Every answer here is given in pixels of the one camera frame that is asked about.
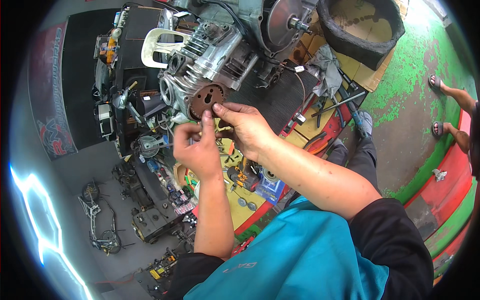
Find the painted concrete floor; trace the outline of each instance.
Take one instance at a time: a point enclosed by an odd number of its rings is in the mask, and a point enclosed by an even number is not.
[[[410,0],[404,26],[382,81],[361,105],[373,117],[378,187],[384,196],[403,203],[424,185],[453,140],[450,135],[435,139],[432,122],[458,125],[460,107],[453,98],[430,89],[429,74],[439,75],[448,86],[465,87],[477,99],[473,77],[442,22],[422,0]],[[352,154],[358,139],[353,123],[349,126],[339,138]]]

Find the right hand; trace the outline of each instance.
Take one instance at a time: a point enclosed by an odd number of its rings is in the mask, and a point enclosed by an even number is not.
[[[262,150],[278,139],[265,118],[254,107],[231,102],[223,105],[215,103],[213,111],[222,119],[218,124],[219,128],[232,127],[217,132],[215,137],[235,141],[247,159],[258,162]]]

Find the banner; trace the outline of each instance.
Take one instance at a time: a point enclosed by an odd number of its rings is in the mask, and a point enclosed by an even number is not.
[[[40,140],[50,160],[77,153],[61,87],[61,54],[67,22],[38,33],[30,50],[28,93]]]

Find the blue tool handle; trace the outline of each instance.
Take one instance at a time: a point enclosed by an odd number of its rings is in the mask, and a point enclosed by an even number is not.
[[[359,112],[355,108],[355,104],[353,104],[351,101],[347,102],[347,107],[348,110],[350,111],[350,114],[352,115],[353,121],[355,122],[355,125],[357,125],[358,130],[360,131],[360,135],[362,138],[367,137],[366,131],[363,129],[363,124],[359,116]]]

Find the black sleeve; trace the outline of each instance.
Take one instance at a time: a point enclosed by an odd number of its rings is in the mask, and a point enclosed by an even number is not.
[[[221,264],[223,264],[223,260],[215,256],[203,253],[181,254],[164,299],[183,299],[189,290],[204,282]]]
[[[350,223],[362,257],[389,267],[382,299],[425,299],[433,286],[433,263],[418,229],[400,201],[379,199]]]

